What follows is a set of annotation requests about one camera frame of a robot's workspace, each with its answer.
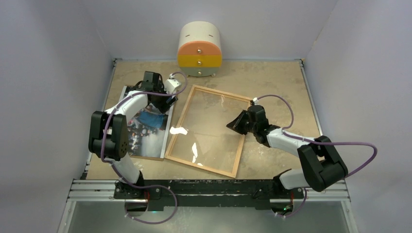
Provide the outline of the printed photo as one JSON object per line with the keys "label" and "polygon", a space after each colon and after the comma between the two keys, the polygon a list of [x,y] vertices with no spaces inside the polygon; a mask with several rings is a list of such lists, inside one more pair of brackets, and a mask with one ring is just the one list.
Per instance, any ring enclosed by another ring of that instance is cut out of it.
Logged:
{"label": "printed photo", "polygon": [[162,113],[153,104],[140,109],[134,116],[130,116],[132,109],[126,112],[129,122],[128,130],[128,154],[130,157],[163,160],[173,107]]}

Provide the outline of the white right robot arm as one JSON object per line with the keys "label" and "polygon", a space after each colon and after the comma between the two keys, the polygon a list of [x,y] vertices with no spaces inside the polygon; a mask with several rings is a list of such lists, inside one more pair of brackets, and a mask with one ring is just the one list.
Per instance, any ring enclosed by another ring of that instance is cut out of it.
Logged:
{"label": "white right robot arm", "polygon": [[294,188],[324,191],[348,175],[348,169],[336,148],[326,136],[303,138],[270,124],[261,105],[243,110],[227,128],[239,133],[251,133],[256,141],[269,148],[280,149],[299,158],[301,168],[289,169],[273,180],[273,192],[283,198]]}

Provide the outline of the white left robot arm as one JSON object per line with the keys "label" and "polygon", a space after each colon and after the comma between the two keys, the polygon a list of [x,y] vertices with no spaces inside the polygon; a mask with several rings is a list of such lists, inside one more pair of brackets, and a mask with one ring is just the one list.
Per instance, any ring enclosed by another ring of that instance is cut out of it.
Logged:
{"label": "white left robot arm", "polygon": [[130,86],[117,104],[91,115],[89,151],[112,167],[119,181],[127,185],[126,193],[134,199],[142,197],[148,186],[128,153],[128,124],[137,121],[153,133],[165,130],[168,113],[181,92],[177,74],[174,72],[164,79],[157,72],[145,71],[143,79]]}

